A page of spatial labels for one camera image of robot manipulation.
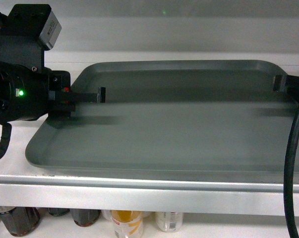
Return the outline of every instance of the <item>brown glass bottle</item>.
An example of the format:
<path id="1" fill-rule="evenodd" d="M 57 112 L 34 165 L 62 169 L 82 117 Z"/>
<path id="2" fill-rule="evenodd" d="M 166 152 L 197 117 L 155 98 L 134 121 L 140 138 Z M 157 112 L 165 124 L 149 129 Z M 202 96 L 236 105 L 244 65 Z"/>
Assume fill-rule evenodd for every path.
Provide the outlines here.
<path id="1" fill-rule="evenodd" d="M 14 237 L 21 237 L 34 230 L 40 221 L 35 207 L 1 207 L 0 219 Z"/>
<path id="2" fill-rule="evenodd" d="M 98 220 L 101 211 L 92 209 L 70 209 L 70 213 L 78 226 L 88 227 Z"/>
<path id="3" fill-rule="evenodd" d="M 50 215 L 54 217 L 60 217 L 67 214 L 70 211 L 68 208 L 48 208 L 48 212 Z"/>

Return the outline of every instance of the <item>black mount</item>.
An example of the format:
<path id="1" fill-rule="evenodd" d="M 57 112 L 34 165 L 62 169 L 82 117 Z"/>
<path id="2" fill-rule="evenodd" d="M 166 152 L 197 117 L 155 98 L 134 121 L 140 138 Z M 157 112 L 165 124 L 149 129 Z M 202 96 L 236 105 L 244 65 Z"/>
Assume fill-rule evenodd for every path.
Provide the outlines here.
<path id="1" fill-rule="evenodd" d="M 273 91 L 286 92 L 299 103 L 299 76 L 276 75 L 274 79 Z"/>

